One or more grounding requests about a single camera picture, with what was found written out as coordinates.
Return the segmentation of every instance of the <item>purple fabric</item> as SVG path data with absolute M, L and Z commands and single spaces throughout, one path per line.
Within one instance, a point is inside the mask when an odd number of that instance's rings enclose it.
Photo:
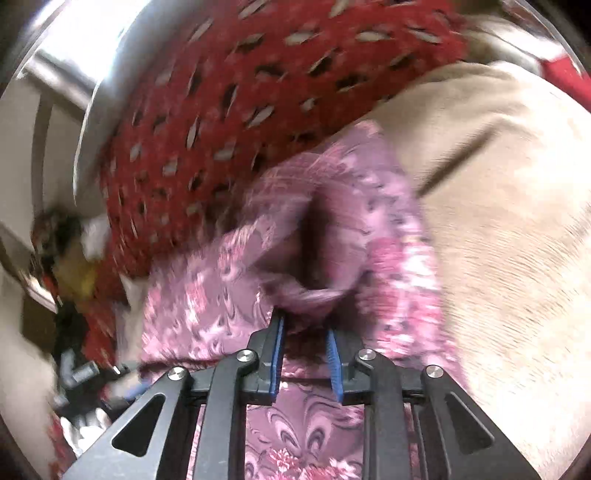
M 461 381 L 408 180 L 378 126 L 363 121 L 266 172 L 236 224 L 153 272 L 142 360 L 207 367 L 246 347 L 282 307 L 290 331 L 280 393 L 272 407 L 248 409 L 246 478 L 357 478 L 363 410 L 330 391 L 329 313 L 397 364 L 441 365 Z

